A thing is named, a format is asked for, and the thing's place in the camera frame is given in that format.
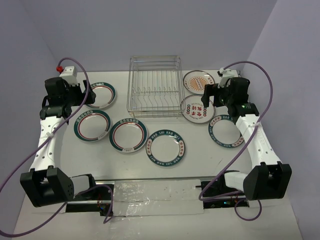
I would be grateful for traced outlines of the green red rimmed plate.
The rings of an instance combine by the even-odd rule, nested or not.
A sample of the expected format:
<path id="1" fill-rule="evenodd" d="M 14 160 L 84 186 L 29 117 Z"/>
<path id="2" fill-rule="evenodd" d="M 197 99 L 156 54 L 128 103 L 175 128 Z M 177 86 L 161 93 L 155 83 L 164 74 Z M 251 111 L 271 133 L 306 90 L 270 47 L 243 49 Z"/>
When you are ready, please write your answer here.
<path id="1" fill-rule="evenodd" d="M 97 142 L 103 139 L 112 128 L 110 116 L 99 109 L 81 113 L 75 120 L 75 136 L 83 142 Z"/>
<path id="2" fill-rule="evenodd" d="M 125 154 L 141 149 L 148 138 L 145 124 L 135 118 L 124 118 L 117 121 L 109 132 L 111 146 Z"/>
<path id="3" fill-rule="evenodd" d="M 110 107 L 116 100 L 116 89 L 107 82 L 96 82 L 90 85 L 96 95 L 93 104 L 86 104 L 90 109 L 106 109 Z"/>

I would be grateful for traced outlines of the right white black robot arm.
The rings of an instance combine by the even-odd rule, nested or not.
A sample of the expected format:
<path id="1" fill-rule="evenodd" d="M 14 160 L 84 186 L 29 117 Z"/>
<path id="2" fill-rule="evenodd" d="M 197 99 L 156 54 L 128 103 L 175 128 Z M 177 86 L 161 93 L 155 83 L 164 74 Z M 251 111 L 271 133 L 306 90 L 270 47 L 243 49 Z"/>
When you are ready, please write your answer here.
<path id="1" fill-rule="evenodd" d="M 261 125 L 262 115 L 256 105 L 248 101 L 250 81 L 233 77 L 223 84 L 207 84 L 201 98 L 204 106 L 213 97 L 215 107 L 227 107 L 229 116 L 240 131 L 248 150 L 252 169 L 248 174 L 226 171 L 217 183 L 220 194 L 227 196 L 234 190 L 244 193 L 250 201 L 281 199 L 284 197 L 292 168 L 283 164 L 275 154 Z"/>

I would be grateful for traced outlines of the orange sunburst plate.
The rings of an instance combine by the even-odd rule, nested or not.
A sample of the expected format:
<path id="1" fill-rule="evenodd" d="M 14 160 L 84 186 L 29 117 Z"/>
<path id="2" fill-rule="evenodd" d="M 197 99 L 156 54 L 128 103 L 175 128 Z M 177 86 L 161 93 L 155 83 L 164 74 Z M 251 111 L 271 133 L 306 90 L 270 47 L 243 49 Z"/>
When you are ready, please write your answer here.
<path id="1" fill-rule="evenodd" d="M 206 71 L 192 70 L 183 77 L 184 87 L 193 94 L 203 94 L 205 85 L 215 84 L 215 79 Z"/>

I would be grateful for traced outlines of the teal lettered rim plate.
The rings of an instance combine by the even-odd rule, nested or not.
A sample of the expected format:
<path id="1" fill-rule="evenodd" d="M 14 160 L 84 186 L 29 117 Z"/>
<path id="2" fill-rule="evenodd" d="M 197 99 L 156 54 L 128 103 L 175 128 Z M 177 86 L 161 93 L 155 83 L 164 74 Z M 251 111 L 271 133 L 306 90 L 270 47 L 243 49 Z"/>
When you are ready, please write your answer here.
<path id="1" fill-rule="evenodd" d="M 231 116 L 221 114 L 215 116 L 208 125 L 211 139 L 223 148 L 233 149 L 239 147 L 244 138 L 233 122 Z"/>
<path id="2" fill-rule="evenodd" d="M 186 154 L 186 143 L 177 132 L 161 129 L 149 136 L 145 151 L 151 162 L 157 166 L 169 168 L 182 161 Z"/>

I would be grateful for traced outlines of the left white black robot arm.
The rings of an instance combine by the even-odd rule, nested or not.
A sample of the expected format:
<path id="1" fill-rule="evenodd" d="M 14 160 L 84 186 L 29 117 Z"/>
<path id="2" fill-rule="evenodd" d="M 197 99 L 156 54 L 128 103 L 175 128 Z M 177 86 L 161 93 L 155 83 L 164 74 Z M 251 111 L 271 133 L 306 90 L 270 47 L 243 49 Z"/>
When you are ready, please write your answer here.
<path id="1" fill-rule="evenodd" d="M 44 82 L 47 95 L 40 110 L 39 150 L 28 172 L 20 175 L 20 184 L 36 208 L 71 201 L 80 193 L 93 199 L 98 187 L 91 174 L 67 176 L 60 169 L 62 141 L 72 107 L 93 103 L 96 95 L 86 87 L 81 90 L 75 76 L 53 77 Z"/>

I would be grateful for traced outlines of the red character plate green rim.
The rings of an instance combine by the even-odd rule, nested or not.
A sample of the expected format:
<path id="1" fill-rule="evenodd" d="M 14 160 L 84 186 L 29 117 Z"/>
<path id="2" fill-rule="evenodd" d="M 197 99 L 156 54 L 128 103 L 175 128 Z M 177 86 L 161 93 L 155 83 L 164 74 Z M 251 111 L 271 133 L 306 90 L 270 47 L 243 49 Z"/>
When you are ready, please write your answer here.
<path id="1" fill-rule="evenodd" d="M 182 116 L 189 122 L 195 124 L 208 123 L 216 114 L 213 102 L 209 101 L 209 106 L 205 107 L 199 94 L 187 96 L 181 103 L 185 107 Z"/>

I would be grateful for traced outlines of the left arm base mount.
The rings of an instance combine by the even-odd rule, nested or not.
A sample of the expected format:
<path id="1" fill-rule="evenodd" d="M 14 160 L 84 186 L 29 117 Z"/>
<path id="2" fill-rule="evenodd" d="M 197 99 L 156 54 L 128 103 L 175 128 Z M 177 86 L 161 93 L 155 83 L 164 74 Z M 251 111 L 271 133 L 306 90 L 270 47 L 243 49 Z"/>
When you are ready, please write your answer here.
<path id="1" fill-rule="evenodd" d="M 111 190 L 107 187 L 97 187 L 82 195 L 76 196 L 65 207 L 66 213 L 99 213 L 106 217 L 111 206 Z"/>

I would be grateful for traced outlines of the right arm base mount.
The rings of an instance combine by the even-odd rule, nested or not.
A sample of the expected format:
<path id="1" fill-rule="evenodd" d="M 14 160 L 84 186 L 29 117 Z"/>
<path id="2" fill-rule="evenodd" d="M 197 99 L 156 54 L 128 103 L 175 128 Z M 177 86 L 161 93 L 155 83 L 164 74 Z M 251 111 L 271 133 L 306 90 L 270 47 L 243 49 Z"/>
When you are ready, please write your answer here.
<path id="1" fill-rule="evenodd" d="M 222 195 L 226 193 L 231 193 L 236 191 L 236 189 L 226 187 L 223 183 L 216 180 L 209 189 L 203 194 L 203 198 L 211 198 L 217 195 Z M 243 202 L 238 204 L 239 207 L 247 207 L 248 203 L 246 201 L 245 195 L 243 193 L 236 193 L 232 195 L 226 195 L 216 198 L 213 201 L 204 201 L 204 209 L 220 209 L 220 208 L 233 208 L 236 203 L 244 199 Z"/>

